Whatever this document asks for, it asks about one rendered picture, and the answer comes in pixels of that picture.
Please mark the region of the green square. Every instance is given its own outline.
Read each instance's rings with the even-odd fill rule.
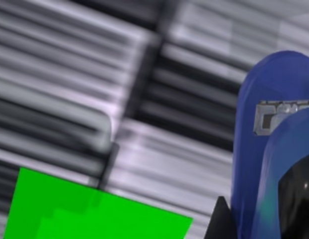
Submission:
[[[4,239],[183,239],[191,218],[22,168]]]

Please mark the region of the green paper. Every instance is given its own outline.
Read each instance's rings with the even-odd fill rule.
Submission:
[[[4,239],[183,239],[191,218],[22,168]]]

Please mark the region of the green rectangle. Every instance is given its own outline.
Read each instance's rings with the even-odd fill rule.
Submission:
[[[22,168],[4,239],[183,239],[191,221]]]

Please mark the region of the bright green shape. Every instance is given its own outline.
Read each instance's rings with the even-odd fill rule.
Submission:
[[[22,168],[4,239],[183,239],[191,218]]]

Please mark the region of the blurred background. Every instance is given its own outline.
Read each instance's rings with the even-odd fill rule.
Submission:
[[[0,239],[20,167],[203,239],[230,198],[240,85],[278,50],[309,56],[309,0],[0,0]]]

